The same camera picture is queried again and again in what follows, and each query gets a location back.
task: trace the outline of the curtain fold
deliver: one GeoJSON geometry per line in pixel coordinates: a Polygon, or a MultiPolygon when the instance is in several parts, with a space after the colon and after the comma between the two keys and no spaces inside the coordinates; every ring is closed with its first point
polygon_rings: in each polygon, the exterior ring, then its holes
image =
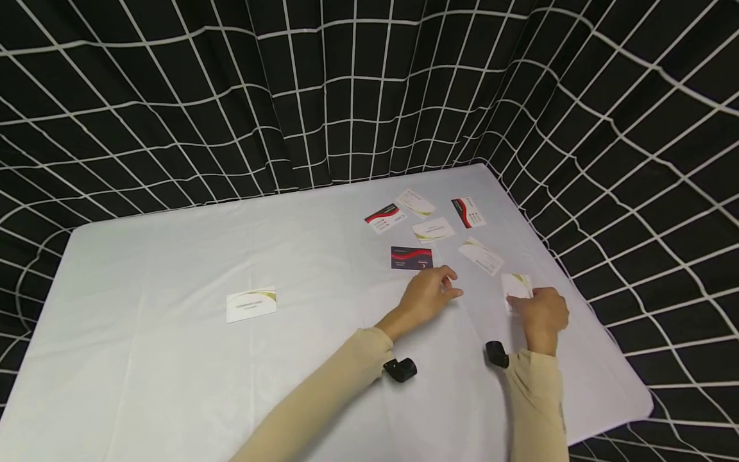
{"type": "Polygon", "coordinates": [[[0,415],[86,223],[486,164],[650,387],[574,460],[739,457],[733,0],[12,0],[0,415]]]}

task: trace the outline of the white business card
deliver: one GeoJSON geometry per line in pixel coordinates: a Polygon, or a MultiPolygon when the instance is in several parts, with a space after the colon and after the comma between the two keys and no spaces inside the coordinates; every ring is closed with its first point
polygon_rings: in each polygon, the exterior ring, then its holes
{"type": "Polygon", "coordinates": [[[411,226],[411,228],[416,239],[421,244],[428,244],[429,242],[434,242],[454,234],[454,229],[452,229],[452,226],[444,217],[425,223],[418,223],[417,225],[411,226]]]}
{"type": "Polygon", "coordinates": [[[364,221],[375,230],[375,233],[382,234],[406,217],[407,215],[396,204],[390,204],[369,215],[364,221]]]}
{"type": "Polygon", "coordinates": [[[472,260],[490,276],[495,276],[498,270],[503,266],[503,258],[485,247],[474,237],[468,237],[458,250],[462,255],[472,260]]]}
{"type": "Polygon", "coordinates": [[[395,201],[421,218],[428,217],[436,210],[436,207],[428,200],[423,199],[410,189],[403,191],[403,194],[398,196],[395,201]]]}
{"type": "Polygon", "coordinates": [[[477,209],[471,197],[452,199],[452,204],[454,204],[454,208],[457,210],[457,214],[460,216],[465,228],[476,228],[477,226],[487,224],[485,223],[483,214],[477,209]]]}
{"type": "MultiPolygon", "coordinates": [[[[521,299],[530,299],[534,296],[534,288],[531,286],[531,280],[527,274],[503,274],[501,277],[503,283],[503,296],[517,296],[521,299]]],[[[505,301],[505,309],[508,314],[518,314],[513,307],[505,301]]]]}
{"type": "Polygon", "coordinates": [[[232,293],[226,296],[226,322],[236,322],[277,311],[275,287],[232,293]]]}

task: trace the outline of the left hand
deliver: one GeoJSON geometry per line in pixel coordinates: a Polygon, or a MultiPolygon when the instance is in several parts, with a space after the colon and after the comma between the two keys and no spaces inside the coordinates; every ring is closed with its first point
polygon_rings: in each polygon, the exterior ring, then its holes
{"type": "Polygon", "coordinates": [[[462,296],[461,289],[452,287],[453,280],[457,280],[457,273],[447,265],[419,271],[408,283],[398,306],[375,327],[395,342],[416,327],[426,324],[452,299],[462,296]]]}

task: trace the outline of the business card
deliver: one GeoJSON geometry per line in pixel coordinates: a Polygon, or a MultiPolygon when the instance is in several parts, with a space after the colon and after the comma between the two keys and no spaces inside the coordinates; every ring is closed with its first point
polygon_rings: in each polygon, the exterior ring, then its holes
{"type": "MultiPolygon", "coordinates": [[[[512,295],[521,299],[530,299],[534,296],[534,289],[527,274],[503,274],[500,279],[503,283],[504,297],[512,295]]],[[[508,314],[518,314],[508,300],[505,300],[505,309],[508,314]]]]}
{"type": "Polygon", "coordinates": [[[462,255],[472,260],[472,262],[482,268],[490,276],[495,276],[498,270],[503,266],[503,258],[485,247],[474,237],[468,237],[458,250],[462,255]]]}
{"type": "Polygon", "coordinates": [[[426,218],[436,210],[428,200],[423,199],[418,194],[414,193],[410,189],[403,191],[403,194],[398,196],[395,202],[401,204],[414,214],[421,218],[426,218]]]}
{"type": "Polygon", "coordinates": [[[433,268],[434,260],[430,248],[391,247],[390,267],[396,270],[423,270],[433,268]]]}
{"type": "Polygon", "coordinates": [[[390,204],[369,215],[364,221],[375,230],[375,233],[382,234],[405,219],[405,213],[396,204],[390,204]]]}
{"type": "Polygon", "coordinates": [[[452,226],[444,217],[425,223],[418,223],[417,225],[411,226],[411,229],[421,244],[428,244],[454,234],[454,229],[452,229],[452,226]]]}
{"type": "Polygon", "coordinates": [[[226,296],[226,323],[241,321],[277,311],[277,294],[273,285],[226,296]]]}
{"type": "Polygon", "coordinates": [[[485,223],[483,214],[477,209],[471,197],[452,199],[452,204],[454,204],[454,208],[457,210],[457,214],[460,216],[465,228],[476,228],[477,226],[487,224],[485,223]]]}

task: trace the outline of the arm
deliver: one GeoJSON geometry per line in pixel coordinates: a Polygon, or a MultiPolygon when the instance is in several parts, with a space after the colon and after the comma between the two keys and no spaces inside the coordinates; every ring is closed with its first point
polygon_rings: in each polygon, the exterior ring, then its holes
{"type": "Polygon", "coordinates": [[[382,374],[393,342],[435,318],[462,291],[448,266],[419,272],[400,304],[371,329],[357,330],[313,374],[265,417],[231,462],[288,462],[341,409],[382,374]]]}
{"type": "Polygon", "coordinates": [[[508,302],[521,314],[528,344],[528,350],[509,357],[505,369],[514,416],[511,462],[569,461],[556,360],[557,335],[568,324],[567,304],[553,288],[508,302]]]}

